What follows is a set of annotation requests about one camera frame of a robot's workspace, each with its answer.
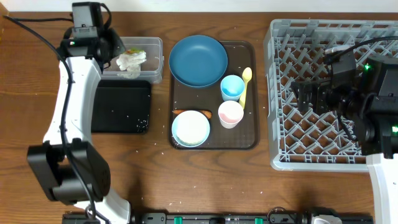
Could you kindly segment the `yellow green snack wrapper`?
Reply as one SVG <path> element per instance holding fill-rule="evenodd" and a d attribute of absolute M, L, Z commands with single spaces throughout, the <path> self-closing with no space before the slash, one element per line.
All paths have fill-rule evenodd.
<path fill-rule="evenodd" d="M 143 52 L 144 50 L 141 50 L 141 49 L 137 49 L 137 48 L 130 48 L 130 49 L 128 49 L 128 50 L 126 50 L 125 51 L 125 54 L 128 54 L 128 55 L 132 55 L 132 54 L 139 54 L 139 53 L 141 53 L 141 52 Z"/>

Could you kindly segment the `white tissue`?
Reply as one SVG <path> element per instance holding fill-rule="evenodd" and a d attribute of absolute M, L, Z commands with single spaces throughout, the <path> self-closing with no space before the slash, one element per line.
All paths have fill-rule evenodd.
<path fill-rule="evenodd" d="M 116 60 L 121 73 L 117 76 L 127 79 L 136 79 L 141 74 L 141 64 L 147 60 L 146 52 L 139 54 L 121 54 Z"/>

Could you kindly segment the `light blue plastic cup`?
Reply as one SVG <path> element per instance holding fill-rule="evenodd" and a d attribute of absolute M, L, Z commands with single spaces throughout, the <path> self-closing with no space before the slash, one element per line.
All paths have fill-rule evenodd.
<path fill-rule="evenodd" d="M 237 75 L 228 75 L 222 79 L 220 88 L 224 101 L 238 101 L 244 90 L 244 81 Z"/>

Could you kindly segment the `pink plastic cup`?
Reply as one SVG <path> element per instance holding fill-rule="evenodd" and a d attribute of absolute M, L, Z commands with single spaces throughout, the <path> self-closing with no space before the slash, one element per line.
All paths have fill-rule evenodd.
<path fill-rule="evenodd" d="M 222 127 L 234 128 L 244 116 L 244 110 L 237 101 L 224 101 L 218 108 L 218 117 Z"/>

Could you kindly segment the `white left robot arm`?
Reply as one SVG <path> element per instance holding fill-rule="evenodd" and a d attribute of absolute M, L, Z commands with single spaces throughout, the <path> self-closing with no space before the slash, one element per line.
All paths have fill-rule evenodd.
<path fill-rule="evenodd" d="M 73 6 L 73 26 L 53 48 L 60 86 L 52 120 L 42 144 L 28 148 L 27 161 L 45 196 L 82 209 L 81 222 L 129 223 L 131 205 L 111 188 L 109 165 L 91 137 L 104 65 L 124 51 L 102 8 L 98 2 Z"/>

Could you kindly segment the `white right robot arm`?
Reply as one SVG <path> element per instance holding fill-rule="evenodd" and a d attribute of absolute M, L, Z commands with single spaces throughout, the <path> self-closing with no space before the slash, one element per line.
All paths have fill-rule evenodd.
<path fill-rule="evenodd" d="M 371 177 L 376 223 L 397 223 L 397 59 L 374 55 L 358 77 L 351 54 L 330 56 L 331 77 L 293 82 L 298 110 L 335 111 L 354 123 L 346 134 L 357 141 Z"/>

